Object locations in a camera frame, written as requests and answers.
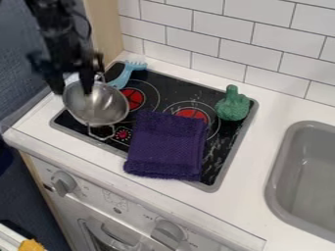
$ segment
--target purple dish cloth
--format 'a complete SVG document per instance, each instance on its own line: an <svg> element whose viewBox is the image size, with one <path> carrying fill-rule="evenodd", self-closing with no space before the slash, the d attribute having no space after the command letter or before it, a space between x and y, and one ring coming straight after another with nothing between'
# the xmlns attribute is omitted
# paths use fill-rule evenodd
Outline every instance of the purple dish cloth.
<svg viewBox="0 0 335 251"><path fill-rule="evenodd" d="M139 111L124 171L199 181L207 125L199 119Z"/></svg>

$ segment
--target blue brush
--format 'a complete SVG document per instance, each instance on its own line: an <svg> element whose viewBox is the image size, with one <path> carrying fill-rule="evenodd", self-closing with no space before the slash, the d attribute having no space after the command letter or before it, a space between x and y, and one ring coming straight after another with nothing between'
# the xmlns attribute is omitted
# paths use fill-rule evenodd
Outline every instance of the blue brush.
<svg viewBox="0 0 335 251"><path fill-rule="evenodd" d="M138 62L124 62L125 66L123 72L119 75L117 79L114 79L107 84L120 90L126 86L131 76L132 71L143 71L147 69L146 63L138 63Z"/></svg>

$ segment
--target gray sink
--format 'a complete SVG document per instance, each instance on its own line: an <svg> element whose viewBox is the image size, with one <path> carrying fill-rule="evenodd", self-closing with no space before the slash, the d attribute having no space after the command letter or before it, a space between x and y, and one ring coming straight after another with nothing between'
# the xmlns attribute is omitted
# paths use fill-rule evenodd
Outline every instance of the gray sink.
<svg viewBox="0 0 335 251"><path fill-rule="evenodd" d="M286 131L265 188L283 222L335 242L335 127L299 122Z"/></svg>

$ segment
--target metal pan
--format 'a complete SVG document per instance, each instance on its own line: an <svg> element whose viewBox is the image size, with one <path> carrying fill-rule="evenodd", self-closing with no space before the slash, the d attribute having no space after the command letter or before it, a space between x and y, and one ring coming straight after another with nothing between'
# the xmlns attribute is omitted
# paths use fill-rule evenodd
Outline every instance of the metal pan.
<svg viewBox="0 0 335 251"><path fill-rule="evenodd" d="M68 85L63 94L65 107L73 117L86 125L90 136L106 140L115 134L114 124L121 122L129 113L124 95L105 82L95 81L91 95L85 95L80 81ZM92 133L92 127L110 126L113 133L101 138Z"/></svg>

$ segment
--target knob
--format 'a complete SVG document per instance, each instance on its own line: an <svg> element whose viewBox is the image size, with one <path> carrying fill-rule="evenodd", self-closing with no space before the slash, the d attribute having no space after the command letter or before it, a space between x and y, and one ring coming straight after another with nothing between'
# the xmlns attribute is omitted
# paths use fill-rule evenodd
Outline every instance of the knob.
<svg viewBox="0 0 335 251"><path fill-rule="evenodd" d="M58 195L64 197L76 188L76 181L73 177L63 171L55 172L51 177L51 183L55 187Z"/></svg>
<svg viewBox="0 0 335 251"><path fill-rule="evenodd" d="M175 251L189 251L191 247L184 241L185 234L179 226L160 220L151 233L151 237Z"/></svg>

